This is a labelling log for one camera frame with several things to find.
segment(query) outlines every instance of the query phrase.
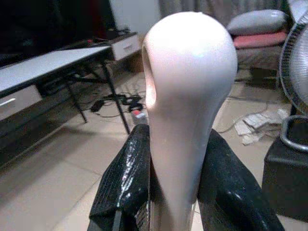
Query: electric fan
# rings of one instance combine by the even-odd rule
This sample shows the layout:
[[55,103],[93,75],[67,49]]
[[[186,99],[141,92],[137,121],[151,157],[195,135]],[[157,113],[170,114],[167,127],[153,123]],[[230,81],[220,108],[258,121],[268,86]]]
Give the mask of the electric fan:
[[[279,66],[283,90],[293,106],[308,115],[308,12],[294,24],[284,43]],[[308,152],[308,117],[292,115],[280,134],[284,144]]]

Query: white plastic object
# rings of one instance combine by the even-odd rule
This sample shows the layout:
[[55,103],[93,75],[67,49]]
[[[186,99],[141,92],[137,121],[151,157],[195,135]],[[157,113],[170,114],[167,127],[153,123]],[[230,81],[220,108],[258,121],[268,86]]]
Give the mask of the white plastic object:
[[278,10],[251,11],[233,18],[227,30],[232,35],[274,33],[286,24],[286,14]]
[[153,163],[150,229],[188,231],[209,133],[236,75],[235,47],[218,21],[184,12],[151,28],[142,58]]

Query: white tabletop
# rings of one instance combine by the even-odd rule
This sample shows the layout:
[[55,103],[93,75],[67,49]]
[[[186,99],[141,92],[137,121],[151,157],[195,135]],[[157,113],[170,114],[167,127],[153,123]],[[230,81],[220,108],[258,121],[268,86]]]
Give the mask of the white tabletop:
[[297,23],[298,20],[308,10],[308,0],[288,0],[290,11],[294,21]]
[[103,46],[53,51],[0,69],[0,92],[35,80],[108,48],[110,47]]

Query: tiled floor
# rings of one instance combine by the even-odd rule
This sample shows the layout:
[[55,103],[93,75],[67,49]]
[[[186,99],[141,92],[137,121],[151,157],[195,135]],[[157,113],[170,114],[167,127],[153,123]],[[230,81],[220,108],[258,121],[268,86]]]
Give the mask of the tiled floor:
[[[118,92],[144,95],[143,73],[122,78]],[[232,96],[258,98],[269,103],[268,109],[280,107],[279,91],[235,84]],[[258,112],[266,103],[227,99],[214,122],[218,131],[229,127],[239,116]],[[115,104],[104,106],[101,116],[114,116]],[[82,123],[73,117],[53,134],[30,148],[22,158],[0,173],[0,229],[4,231],[84,231],[101,175],[122,147],[127,134],[119,117],[105,118],[86,111]],[[133,127],[129,114],[126,114]],[[261,184],[263,159],[273,139],[243,146],[234,129],[222,134],[241,161]],[[308,224],[279,216],[287,231],[307,231]],[[193,231],[201,231],[200,210],[196,207]]]

